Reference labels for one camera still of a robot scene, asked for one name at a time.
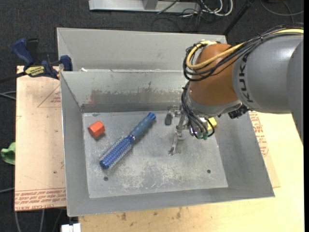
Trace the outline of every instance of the metal stand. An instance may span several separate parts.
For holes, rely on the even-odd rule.
[[[162,0],[89,0],[91,11],[160,12],[173,1]],[[181,13],[185,9],[197,9],[195,2],[176,2],[166,12]]]

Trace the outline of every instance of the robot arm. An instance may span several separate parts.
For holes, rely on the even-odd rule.
[[[248,110],[292,113],[303,141],[303,33],[302,27],[277,27],[235,46],[201,41],[189,48],[183,63],[189,121]]]

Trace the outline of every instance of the brush handle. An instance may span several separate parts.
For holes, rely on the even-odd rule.
[[[136,139],[139,137],[148,127],[151,125],[151,122],[155,120],[155,114],[149,113],[134,129],[130,132],[130,135]]]

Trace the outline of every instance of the blue brush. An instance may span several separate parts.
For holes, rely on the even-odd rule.
[[[147,128],[151,122],[155,120],[155,114],[149,113],[134,129],[129,136],[120,137],[100,158],[100,166],[102,169],[112,169],[127,152],[132,148],[132,142],[138,138]]]

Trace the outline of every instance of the green object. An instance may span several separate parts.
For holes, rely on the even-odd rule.
[[[2,159],[9,164],[15,165],[15,142],[6,149],[1,150]]]

